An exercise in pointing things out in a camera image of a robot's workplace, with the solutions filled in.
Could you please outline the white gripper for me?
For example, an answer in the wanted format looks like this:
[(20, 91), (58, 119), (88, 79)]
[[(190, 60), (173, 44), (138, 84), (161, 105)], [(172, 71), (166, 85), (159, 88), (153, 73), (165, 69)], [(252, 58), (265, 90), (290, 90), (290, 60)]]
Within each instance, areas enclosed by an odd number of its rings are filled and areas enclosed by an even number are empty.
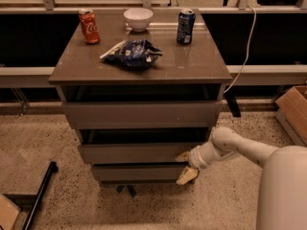
[(199, 171), (207, 169), (215, 158), (214, 147), (211, 144), (203, 144), (196, 146), (189, 151), (185, 151), (176, 157), (177, 162), (187, 162), (192, 167), (185, 167), (181, 175), (177, 179), (178, 185), (185, 185), (186, 183), (195, 179)]

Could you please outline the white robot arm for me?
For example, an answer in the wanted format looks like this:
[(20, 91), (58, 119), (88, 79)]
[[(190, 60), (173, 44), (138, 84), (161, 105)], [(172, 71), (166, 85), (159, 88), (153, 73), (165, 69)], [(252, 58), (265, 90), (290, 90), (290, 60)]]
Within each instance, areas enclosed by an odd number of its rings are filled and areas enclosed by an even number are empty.
[(239, 153), (262, 169), (256, 230), (307, 230), (307, 148), (274, 147), (242, 137), (233, 129), (212, 129), (207, 142), (177, 157), (187, 167), (184, 185), (217, 161)]

